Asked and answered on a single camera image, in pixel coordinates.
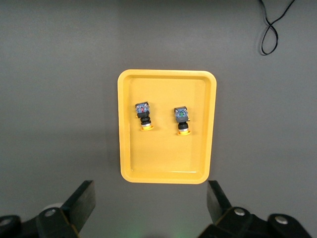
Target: silver bolt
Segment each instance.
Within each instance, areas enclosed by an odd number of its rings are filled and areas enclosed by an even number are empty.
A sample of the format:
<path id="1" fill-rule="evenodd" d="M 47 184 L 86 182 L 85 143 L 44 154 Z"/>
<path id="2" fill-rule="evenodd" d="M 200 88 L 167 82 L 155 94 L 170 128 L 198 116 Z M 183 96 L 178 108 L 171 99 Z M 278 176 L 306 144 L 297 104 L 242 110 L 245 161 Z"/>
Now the silver bolt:
<path id="1" fill-rule="evenodd" d="M 9 219 L 4 219 L 2 222 L 0 222 L 0 227 L 8 225 L 12 221 L 11 218 Z"/>
<path id="2" fill-rule="evenodd" d="M 47 212 L 44 214 L 44 216 L 50 217 L 50 216 L 54 215 L 55 212 L 56 212 L 55 209 L 51 209 L 51 210 L 47 211 Z"/>
<path id="3" fill-rule="evenodd" d="M 282 216 L 276 216 L 275 217 L 275 220 L 279 223 L 279 224 L 283 224 L 283 225 L 286 225 L 288 224 L 288 221 L 285 217 L 282 217 Z"/>
<path id="4" fill-rule="evenodd" d="M 234 209 L 234 213 L 238 216 L 244 216 L 246 214 L 241 208 Z"/>

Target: gray table surface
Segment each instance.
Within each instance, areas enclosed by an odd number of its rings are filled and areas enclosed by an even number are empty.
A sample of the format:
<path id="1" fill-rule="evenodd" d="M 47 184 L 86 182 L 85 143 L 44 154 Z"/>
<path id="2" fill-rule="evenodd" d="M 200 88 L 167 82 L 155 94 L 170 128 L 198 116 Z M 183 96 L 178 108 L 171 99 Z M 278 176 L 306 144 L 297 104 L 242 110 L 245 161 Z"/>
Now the gray table surface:
<path id="1" fill-rule="evenodd" d="M 290 1 L 264 2 L 276 19 Z M 233 205 L 289 214 L 317 237 L 316 22 L 317 1 L 296 1 L 264 57 L 256 0 L 1 1 L 0 215 L 32 218 L 94 179 L 83 238 L 197 237 L 211 223 L 207 182 L 122 178 L 117 78 L 207 70 L 217 79 L 209 178 Z"/>

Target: yellow base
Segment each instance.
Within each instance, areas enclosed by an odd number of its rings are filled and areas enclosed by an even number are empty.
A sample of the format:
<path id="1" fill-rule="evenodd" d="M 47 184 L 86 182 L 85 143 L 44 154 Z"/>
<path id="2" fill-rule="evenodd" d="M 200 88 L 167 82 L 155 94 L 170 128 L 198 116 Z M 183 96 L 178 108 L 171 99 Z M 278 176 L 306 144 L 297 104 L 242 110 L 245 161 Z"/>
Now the yellow base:
<path id="1" fill-rule="evenodd" d="M 179 131 L 177 134 L 178 135 L 189 135 L 191 132 L 190 130 L 187 130 L 187 131 Z"/>
<path id="2" fill-rule="evenodd" d="M 141 131 L 152 130 L 153 128 L 154 128 L 154 126 L 149 125 L 149 126 L 145 126 L 145 127 L 141 128 Z"/>
<path id="3" fill-rule="evenodd" d="M 216 80 L 205 71 L 127 70 L 118 79 L 120 164 L 130 182 L 191 183 L 209 176 Z M 155 129 L 140 130 L 135 104 L 148 102 Z M 189 136 L 174 108 L 186 106 Z"/>

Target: black cable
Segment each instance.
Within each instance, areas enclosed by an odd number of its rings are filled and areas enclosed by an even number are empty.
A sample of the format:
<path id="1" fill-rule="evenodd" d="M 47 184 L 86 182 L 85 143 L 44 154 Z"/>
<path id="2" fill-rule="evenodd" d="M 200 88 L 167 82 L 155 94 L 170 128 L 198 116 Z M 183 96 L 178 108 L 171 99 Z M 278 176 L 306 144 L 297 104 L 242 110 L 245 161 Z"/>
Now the black cable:
<path id="1" fill-rule="evenodd" d="M 277 44 L 278 44 L 278 33 L 277 33 L 276 29 L 274 28 L 273 24 L 276 23 L 277 21 L 279 21 L 280 19 L 282 19 L 282 18 L 284 17 L 284 15 L 285 15 L 286 12 L 288 11 L 288 9 L 289 9 L 289 8 L 291 7 L 291 5 L 295 2 L 295 0 L 292 0 L 291 3 L 290 3 L 290 4 L 288 5 L 288 7 L 286 8 L 286 10 L 284 11 L 284 13 L 283 13 L 279 18 L 277 18 L 275 21 L 273 21 L 272 23 L 267 19 L 266 7 L 265 7 L 263 1 L 262 1 L 262 0 L 259 0 L 259 2 L 260 2 L 261 6 L 262 6 L 262 8 L 263 8 L 265 20 L 266 20 L 266 22 L 267 22 L 267 24 L 268 24 L 268 27 L 267 27 L 267 29 L 266 29 L 266 31 L 265 31 L 265 33 L 264 33 L 264 36 L 263 36 L 263 39 L 262 39 L 262 43 L 261 43 L 261 51 L 262 51 L 262 54 L 265 55 L 265 56 L 267 56 L 267 55 L 269 55 L 269 54 L 271 54 L 271 53 L 273 53 L 273 52 L 275 51 L 275 49 L 276 49 L 276 47 L 277 47 Z M 275 46 L 274 46 L 273 50 L 271 50 L 269 53 L 267 53 L 267 52 L 265 52 L 264 49 L 263 49 L 263 42 L 264 42 L 264 39 L 265 39 L 266 34 L 267 34 L 267 32 L 268 32 L 269 29 L 271 29 L 271 30 L 273 31 L 273 33 L 275 34 L 276 41 L 275 41 Z"/>

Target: yellow plastic tray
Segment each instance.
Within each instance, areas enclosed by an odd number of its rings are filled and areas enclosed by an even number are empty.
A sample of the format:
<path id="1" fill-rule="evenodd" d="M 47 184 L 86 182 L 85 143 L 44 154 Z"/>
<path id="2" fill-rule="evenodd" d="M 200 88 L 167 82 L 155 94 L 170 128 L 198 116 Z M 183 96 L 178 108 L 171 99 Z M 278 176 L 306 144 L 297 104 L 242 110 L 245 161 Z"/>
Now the yellow plastic tray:
<path id="1" fill-rule="evenodd" d="M 130 182 L 191 183 L 209 176 L 216 79 L 206 71 L 126 70 L 118 79 L 121 174 Z M 135 104 L 148 102 L 154 128 L 141 131 Z M 179 136 L 174 108 L 191 134 Z"/>

